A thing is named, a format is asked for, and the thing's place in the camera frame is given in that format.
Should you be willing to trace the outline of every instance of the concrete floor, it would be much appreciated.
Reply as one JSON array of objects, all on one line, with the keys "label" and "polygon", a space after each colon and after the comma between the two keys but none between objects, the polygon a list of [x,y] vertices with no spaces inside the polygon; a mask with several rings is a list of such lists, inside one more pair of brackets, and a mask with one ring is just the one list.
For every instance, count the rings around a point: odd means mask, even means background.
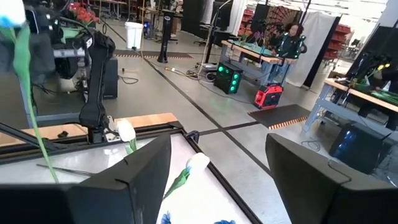
[{"label": "concrete floor", "polygon": [[[125,49],[124,26],[120,22],[108,22],[111,24],[111,29],[108,28],[107,35],[114,40],[117,49]],[[204,47],[193,44],[197,38],[184,32],[178,34],[178,39],[178,44],[169,44],[169,52],[186,52],[193,59],[169,59],[168,66],[184,72],[201,60]],[[145,40],[141,50],[158,51],[160,44]],[[220,49],[214,48],[212,52],[215,55],[212,55],[211,60],[217,62]],[[257,91],[254,86],[242,82],[237,94],[226,96],[213,85],[199,83],[165,71],[155,59],[118,58],[118,63],[119,68],[135,70],[134,73],[125,73],[124,76],[134,77],[139,81],[133,85],[119,81],[119,97],[116,100],[104,101],[107,114],[121,118],[170,112],[178,118],[187,131],[208,131],[206,132],[208,134],[201,136],[200,147],[256,215],[264,223],[290,223],[275,183],[267,173],[269,172],[265,154],[267,133],[278,133],[311,150],[327,155],[328,148],[338,134],[338,128],[331,124],[315,123],[309,132],[303,133],[303,123],[276,130],[269,130],[263,125],[255,124],[225,131],[222,128],[254,121],[248,115],[248,112],[257,110],[251,104]],[[327,73],[320,71],[315,79],[314,85],[317,88],[314,90],[322,87]],[[11,80],[13,85],[17,85],[15,78],[8,77],[8,80]],[[17,86],[7,87],[3,84],[3,87],[7,88],[7,95],[20,96]],[[317,92],[286,84],[280,106],[298,104],[311,110],[318,96]],[[43,114],[55,110],[70,111],[75,110],[71,108],[78,107],[64,105],[64,102],[74,101],[72,96],[69,99],[62,99],[61,102],[51,101],[51,103],[46,103],[48,102],[46,97],[37,96],[37,101],[41,106],[39,112]],[[10,110],[0,116],[0,121],[16,128],[26,128],[25,117],[21,113],[22,101],[16,98],[12,102],[2,98],[0,103],[7,104],[5,108],[10,108]]]}]

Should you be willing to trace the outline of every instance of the white tulip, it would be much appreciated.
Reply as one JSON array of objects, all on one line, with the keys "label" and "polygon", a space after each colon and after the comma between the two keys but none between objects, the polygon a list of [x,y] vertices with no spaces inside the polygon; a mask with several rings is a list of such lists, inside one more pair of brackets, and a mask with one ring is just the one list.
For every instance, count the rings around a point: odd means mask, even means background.
[{"label": "white tulip", "polygon": [[25,7],[22,0],[0,0],[0,27],[20,27],[25,20]]},{"label": "white tulip", "polygon": [[207,165],[210,163],[210,158],[199,152],[187,161],[186,169],[190,176],[200,174],[205,171]]},{"label": "white tulip", "polygon": [[124,142],[129,142],[136,138],[136,130],[134,130],[131,123],[126,119],[118,121],[118,133]]}]

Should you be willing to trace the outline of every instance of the trash can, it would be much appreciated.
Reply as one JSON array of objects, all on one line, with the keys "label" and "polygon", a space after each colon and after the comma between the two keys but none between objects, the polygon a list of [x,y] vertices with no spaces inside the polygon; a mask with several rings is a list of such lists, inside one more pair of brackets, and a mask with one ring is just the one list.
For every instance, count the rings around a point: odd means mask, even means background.
[{"label": "trash can", "polygon": [[141,37],[143,25],[136,22],[126,22],[124,24],[127,32],[127,48],[133,47],[139,49],[141,47]]}]

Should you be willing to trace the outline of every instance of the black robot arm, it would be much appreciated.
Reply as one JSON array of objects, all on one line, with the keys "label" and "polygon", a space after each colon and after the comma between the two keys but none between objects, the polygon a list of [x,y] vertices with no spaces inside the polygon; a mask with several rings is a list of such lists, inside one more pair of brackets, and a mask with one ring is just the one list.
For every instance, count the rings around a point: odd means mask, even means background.
[{"label": "black robot arm", "polygon": [[109,124],[102,104],[104,72],[105,66],[115,50],[115,44],[112,39],[98,31],[95,31],[93,37],[93,45],[88,49],[91,57],[88,99],[81,108],[79,122],[88,128],[89,142],[100,143],[104,141],[104,129]]}]

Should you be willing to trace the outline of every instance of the floor mat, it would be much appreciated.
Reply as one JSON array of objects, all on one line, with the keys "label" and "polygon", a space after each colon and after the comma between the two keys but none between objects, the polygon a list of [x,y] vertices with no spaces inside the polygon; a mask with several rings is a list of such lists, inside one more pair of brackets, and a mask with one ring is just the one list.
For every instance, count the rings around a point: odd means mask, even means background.
[{"label": "floor mat", "polygon": [[248,114],[272,130],[305,121],[310,112],[299,105],[288,105],[268,110],[253,111]]},{"label": "floor mat", "polygon": [[[115,50],[113,54],[116,57],[141,57],[141,52],[132,50]],[[159,56],[159,52],[154,51],[143,51],[142,54],[145,58],[157,58]],[[180,52],[167,52],[167,58],[193,59],[189,54]]]}]

